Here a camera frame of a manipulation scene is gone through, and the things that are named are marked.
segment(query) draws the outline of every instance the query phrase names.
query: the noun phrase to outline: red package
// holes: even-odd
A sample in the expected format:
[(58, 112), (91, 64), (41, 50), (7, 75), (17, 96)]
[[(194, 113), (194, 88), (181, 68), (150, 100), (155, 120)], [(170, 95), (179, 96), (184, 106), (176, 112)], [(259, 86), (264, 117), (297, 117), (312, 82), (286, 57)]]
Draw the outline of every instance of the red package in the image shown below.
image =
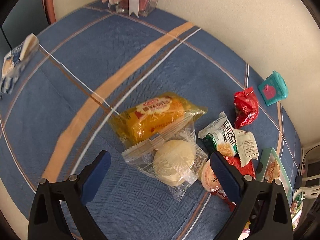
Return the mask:
[(253, 87), (235, 93), (233, 104), (236, 106), (236, 129), (250, 124), (257, 119), (259, 114), (259, 101), (253, 91)]
[(239, 157), (224, 156), (224, 158), (227, 160), (229, 164), (235, 166), (242, 175), (248, 174), (252, 176), (254, 179), (256, 179), (256, 173), (254, 171), (252, 160), (250, 160), (246, 166), (241, 167), (241, 162)]
[[(235, 166), (238, 171), (240, 171), (240, 173), (242, 175), (250, 175), (252, 176), (254, 179), (256, 179), (256, 173), (254, 171), (254, 167), (253, 167), (253, 163), (252, 160), (249, 161), (249, 163), (241, 168), (241, 162), (240, 162), (240, 158), (239, 157), (228, 157), (228, 156), (224, 156), (224, 158), (227, 160), (227, 162), (233, 166)], [(220, 197), (221, 199), (223, 199), (223, 201), (225, 203), (228, 204), (229, 208), (231, 211), (233, 211), (236, 207), (236, 205), (231, 202), (226, 193), (224, 192), (223, 188), (221, 188), (218, 191), (212, 192), (211, 195), (217, 195), (218, 197)]]

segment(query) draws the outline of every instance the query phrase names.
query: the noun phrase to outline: white ribbon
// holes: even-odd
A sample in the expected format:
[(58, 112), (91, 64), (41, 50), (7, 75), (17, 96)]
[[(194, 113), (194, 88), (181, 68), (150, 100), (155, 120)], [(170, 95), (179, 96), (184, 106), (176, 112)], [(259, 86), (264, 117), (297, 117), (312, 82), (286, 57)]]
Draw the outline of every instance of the white ribbon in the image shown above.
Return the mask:
[(129, 0), (129, 16), (132, 13), (139, 18), (139, 0)]

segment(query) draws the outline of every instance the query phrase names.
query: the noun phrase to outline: orange stripe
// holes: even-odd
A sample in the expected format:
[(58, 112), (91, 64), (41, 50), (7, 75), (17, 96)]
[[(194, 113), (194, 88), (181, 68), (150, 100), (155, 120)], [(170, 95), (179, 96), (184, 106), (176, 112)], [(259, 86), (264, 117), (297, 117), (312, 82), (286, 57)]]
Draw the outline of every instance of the orange stripe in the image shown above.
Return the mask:
[(202, 206), (202, 203), (204, 202), (204, 199), (205, 199), (205, 197), (207, 196), (208, 193), (209, 193), (209, 192), (206, 192), (206, 193), (204, 194), (204, 196), (202, 197), (199, 205), (197, 206), (196, 210), (194, 211), (192, 217), (190, 218), (188, 224), (186, 225), (186, 227), (184, 228), (184, 230), (181, 232), (181, 234), (178, 236), (178, 238), (177, 238), (176, 240), (180, 240), (181, 237), (184, 236), (185, 232), (189, 229), (189, 226), (191, 225), (191, 223), (193, 222), (194, 218), (195, 218), (196, 215), (198, 214), (198, 211), (199, 211), (200, 207)]
[(279, 138), (278, 138), (278, 144), (277, 144), (277, 150), (276, 153), (279, 156), (281, 145), (282, 145), (282, 116), (281, 116), (281, 105), (280, 102), (277, 102), (277, 108), (278, 108), (278, 121), (279, 121)]
[[(158, 40), (150, 43), (133, 59), (119, 69), (113, 76), (108, 78), (102, 85), (100, 85), (95, 93), (101, 98), (107, 98), (118, 86), (120, 86), (128, 77), (142, 67), (161, 48), (193, 26), (194, 25), (192, 23), (184, 23), (183, 25), (168, 32), (166, 35), (160, 37)], [(98, 98), (95, 94), (92, 94), (92, 96), (100, 103), (103, 102), (103, 100)], [(92, 98), (88, 98), (86, 100), (84, 105), (76, 113), (69, 126), (60, 135), (54, 152), (51, 155), (50, 161), (42, 175), (43, 178), (48, 179), (50, 182), (57, 181), (63, 164), (66, 161), (74, 143), (98, 108), (99, 105), (93, 101)]]

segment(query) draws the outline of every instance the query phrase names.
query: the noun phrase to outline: snack package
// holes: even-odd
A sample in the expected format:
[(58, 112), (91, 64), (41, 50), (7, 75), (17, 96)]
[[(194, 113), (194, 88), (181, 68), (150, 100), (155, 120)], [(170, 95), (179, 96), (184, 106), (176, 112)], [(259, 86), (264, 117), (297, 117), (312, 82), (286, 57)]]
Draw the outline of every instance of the snack package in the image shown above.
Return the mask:
[[(247, 165), (245, 165), (244, 167), (241, 167), (241, 161), (239, 157), (224, 156), (224, 158), (229, 164), (235, 166), (242, 175), (249, 174), (254, 179), (256, 179), (256, 173), (254, 171), (252, 161), (249, 161)], [(219, 197), (221, 197), (221, 195), (224, 194), (224, 198), (226, 198), (226, 195), (223, 189), (221, 188), (221, 185), (218, 181), (217, 176), (214, 174), (213, 170), (210, 167), (210, 160), (208, 160), (203, 167), (202, 175), (201, 175), (201, 183), (206, 191), (209, 191), (209, 192), (217, 191), (219, 193), (217, 194)]]
[(199, 178), (208, 158), (196, 144), (192, 115), (177, 119), (124, 151), (122, 156), (127, 164), (167, 184), (177, 201)]
[(218, 191), (212, 192), (211, 195), (216, 195), (219, 198), (221, 198), (229, 206), (231, 212), (233, 212), (234, 209), (236, 208), (236, 204), (231, 202), (228, 199), (226, 193), (224, 192), (224, 190), (222, 188)]
[(210, 167), (210, 160), (203, 167), (201, 177), (202, 186), (206, 191), (215, 192), (221, 188), (217, 176), (213, 173)]
[(259, 159), (259, 151), (252, 132), (234, 129), (237, 149), (241, 160), (241, 167), (249, 163), (251, 159)]
[(271, 183), (274, 179), (280, 178), (280, 165), (277, 160), (274, 160), (268, 167), (264, 176), (264, 182)]
[(259, 101), (253, 91), (253, 87), (235, 93), (233, 104), (236, 107), (236, 129), (250, 124), (257, 119), (259, 114)]
[(219, 119), (199, 131), (198, 138), (202, 139), (210, 154), (220, 151), (224, 156), (233, 157), (238, 153), (236, 136), (225, 112), (221, 112)]
[(253, 163), (252, 161), (249, 161), (247, 163), (247, 165), (245, 165), (244, 167), (241, 166), (241, 161), (240, 161), (240, 158), (239, 157), (228, 157), (228, 156), (225, 156), (224, 157), (227, 162), (233, 166), (235, 166), (238, 171), (240, 171), (240, 173), (242, 175), (250, 175), (251, 177), (253, 177), (254, 179), (256, 179), (256, 173), (254, 171), (254, 167), (253, 167)]
[(194, 121), (207, 112), (175, 93), (167, 92), (132, 107), (109, 123), (125, 146), (131, 147), (174, 122), (192, 116)]

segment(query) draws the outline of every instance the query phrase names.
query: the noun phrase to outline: screw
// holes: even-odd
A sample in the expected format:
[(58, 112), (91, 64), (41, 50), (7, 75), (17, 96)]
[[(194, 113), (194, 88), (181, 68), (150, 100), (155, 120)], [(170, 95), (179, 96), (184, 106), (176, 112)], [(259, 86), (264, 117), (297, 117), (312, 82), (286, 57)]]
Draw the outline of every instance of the screw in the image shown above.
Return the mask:
[(281, 185), (281, 180), (275, 179), (275, 183), (276, 183), (277, 185)]
[(252, 177), (250, 175), (248, 175), (248, 174), (244, 176), (244, 179), (246, 181), (252, 181)]
[(47, 180), (45, 178), (41, 178), (39, 180), (39, 184), (43, 185)]
[(77, 178), (78, 178), (78, 176), (76, 174), (72, 174), (69, 176), (70, 181), (75, 181)]

